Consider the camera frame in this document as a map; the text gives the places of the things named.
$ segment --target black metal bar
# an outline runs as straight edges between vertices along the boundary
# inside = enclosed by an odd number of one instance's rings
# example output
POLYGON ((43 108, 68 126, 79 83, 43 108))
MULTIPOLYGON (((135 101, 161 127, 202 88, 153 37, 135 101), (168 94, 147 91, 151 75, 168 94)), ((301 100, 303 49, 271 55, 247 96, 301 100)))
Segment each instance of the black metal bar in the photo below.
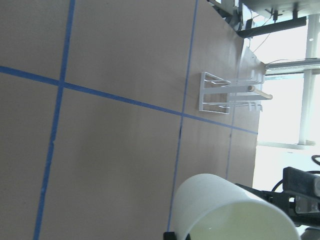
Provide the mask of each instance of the black metal bar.
POLYGON ((269 25, 258 26, 247 30, 238 31, 237 34, 242 38, 254 37, 262 34, 274 33, 282 30, 302 27, 307 24, 307 17, 299 17, 292 20, 276 22, 269 25))

